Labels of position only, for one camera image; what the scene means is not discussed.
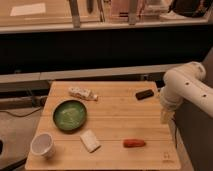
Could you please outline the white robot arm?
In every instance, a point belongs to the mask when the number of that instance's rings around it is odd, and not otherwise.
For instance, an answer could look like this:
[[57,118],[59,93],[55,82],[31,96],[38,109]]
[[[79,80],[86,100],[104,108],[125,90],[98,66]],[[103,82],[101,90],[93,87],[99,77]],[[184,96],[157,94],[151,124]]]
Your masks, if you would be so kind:
[[163,76],[160,90],[161,123],[167,124],[186,99],[213,118],[213,88],[203,83],[206,69],[200,62],[189,62],[169,69]]

